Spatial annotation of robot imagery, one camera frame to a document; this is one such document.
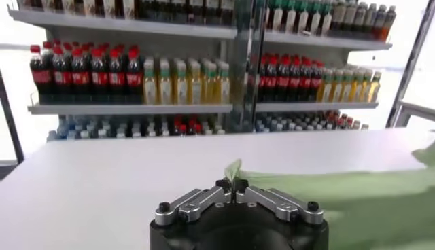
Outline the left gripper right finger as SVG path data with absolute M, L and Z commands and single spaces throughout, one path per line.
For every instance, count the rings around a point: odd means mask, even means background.
M 249 185 L 246 179 L 234 181 L 234 201 L 259 204 L 282 221 L 293 222 L 301 219 L 306 224 L 322 224 L 324 221 L 324 211 L 318 202 L 303 202 L 275 188 L 260 189 Z

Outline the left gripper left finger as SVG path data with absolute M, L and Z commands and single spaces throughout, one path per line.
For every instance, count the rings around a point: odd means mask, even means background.
M 231 182 L 219 179 L 209 189 L 193 189 L 173 202 L 161 202 L 155 211 L 154 223 L 158 226 L 170 226 L 178 219 L 187 223 L 194 222 L 210 206 L 231 201 Z

